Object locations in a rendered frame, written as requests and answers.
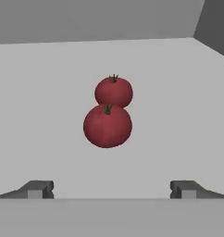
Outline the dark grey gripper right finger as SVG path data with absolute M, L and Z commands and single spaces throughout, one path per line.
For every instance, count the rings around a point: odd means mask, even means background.
M 173 199 L 224 199 L 224 194 L 207 190 L 196 181 L 171 181 L 170 190 Z

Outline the red tomato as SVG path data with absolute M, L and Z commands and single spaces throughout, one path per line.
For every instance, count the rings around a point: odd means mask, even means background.
M 94 97 L 98 104 L 114 104 L 126 107 L 131 103 L 133 90 L 131 84 L 119 75 L 102 79 L 95 87 Z
M 122 107 L 110 104 L 91 109 L 83 121 L 86 138 L 101 148 L 112 148 L 125 143 L 131 135 L 132 122 Z

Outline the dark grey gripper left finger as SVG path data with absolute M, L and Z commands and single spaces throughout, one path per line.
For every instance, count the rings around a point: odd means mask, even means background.
M 5 199 L 53 199 L 53 181 L 28 181 L 19 189 L 0 194 Z

